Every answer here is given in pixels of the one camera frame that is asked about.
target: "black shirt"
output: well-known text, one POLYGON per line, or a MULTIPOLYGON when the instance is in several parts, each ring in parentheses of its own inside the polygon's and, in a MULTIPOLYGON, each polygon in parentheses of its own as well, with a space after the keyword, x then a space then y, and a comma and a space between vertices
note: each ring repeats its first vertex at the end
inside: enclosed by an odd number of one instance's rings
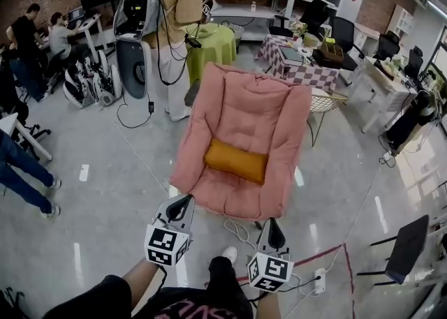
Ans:
MULTIPOLYGON (((88 292, 63 303, 43 316, 60 318, 131 317, 131 289, 117 276, 107 276, 88 292)), ((216 298, 206 290, 192 288, 163 288, 133 317, 134 319, 252 319, 248 309, 236 297, 216 298)))
POLYGON ((21 55, 35 54, 38 47, 34 38, 34 34, 37 32, 34 22, 23 15, 15 20, 11 27, 17 40, 17 51, 21 55))

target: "wire chair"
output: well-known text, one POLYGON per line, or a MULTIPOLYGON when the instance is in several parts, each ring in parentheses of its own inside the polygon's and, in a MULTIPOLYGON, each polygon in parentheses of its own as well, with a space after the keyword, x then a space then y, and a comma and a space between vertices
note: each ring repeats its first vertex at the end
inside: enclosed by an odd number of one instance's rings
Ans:
POLYGON ((312 129, 309 120, 307 120, 307 125, 309 126, 310 133, 312 135, 312 147, 314 147, 318 134, 320 133, 321 124, 323 123, 325 114, 331 110, 334 110, 340 104, 347 102, 347 100, 348 97, 344 94, 337 93, 336 91, 323 91, 321 89, 312 88, 312 103, 310 105, 310 112, 323 113, 315 137, 314 130, 312 129))

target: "green tablecloth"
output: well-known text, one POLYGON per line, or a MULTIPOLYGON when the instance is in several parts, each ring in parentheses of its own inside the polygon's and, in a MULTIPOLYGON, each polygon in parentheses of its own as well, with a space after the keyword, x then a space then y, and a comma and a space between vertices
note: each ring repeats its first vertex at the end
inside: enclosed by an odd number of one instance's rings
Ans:
MULTIPOLYGON (((188 25, 186 32, 196 35, 197 24, 188 25)), ((218 24, 201 25, 197 33, 197 41, 202 48, 195 48, 187 60, 191 84, 202 80, 203 69, 207 62, 231 65, 236 60, 236 42, 233 30, 218 24)))

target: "white wall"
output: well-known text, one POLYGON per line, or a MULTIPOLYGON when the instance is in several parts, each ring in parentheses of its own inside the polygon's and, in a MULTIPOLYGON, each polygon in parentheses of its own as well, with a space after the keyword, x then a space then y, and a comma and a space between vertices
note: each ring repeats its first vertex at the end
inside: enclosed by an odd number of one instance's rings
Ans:
POLYGON ((414 46, 422 50, 424 63, 421 70, 423 71, 432 57, 447 20, 429 6, 426 9, 418 6, 413 16, 415 22, 412 34, 405 36, 401 42, 408 51, 414 46))

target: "beige shirt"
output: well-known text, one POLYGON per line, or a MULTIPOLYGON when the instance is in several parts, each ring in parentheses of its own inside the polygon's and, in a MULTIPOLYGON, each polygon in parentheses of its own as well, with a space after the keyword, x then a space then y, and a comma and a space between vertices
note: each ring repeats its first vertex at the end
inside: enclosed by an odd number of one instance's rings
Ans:
MULTIPOLYGON (((166 10, 169 10, 169 13, 166 14, 166 23, 164 18, 161 20, 161 27, 159 29, 159 47, 168 44, 166 25, 168 26, 168 34, 171 44, 179 43, 184 40, 185 31, 182 27, 201 19, 203 0, 162 0, 162 2, 165 12, 166 10)), ((143 40, 149 43, 151 48, 157 47, 155 33, 146 35, 143 40)))

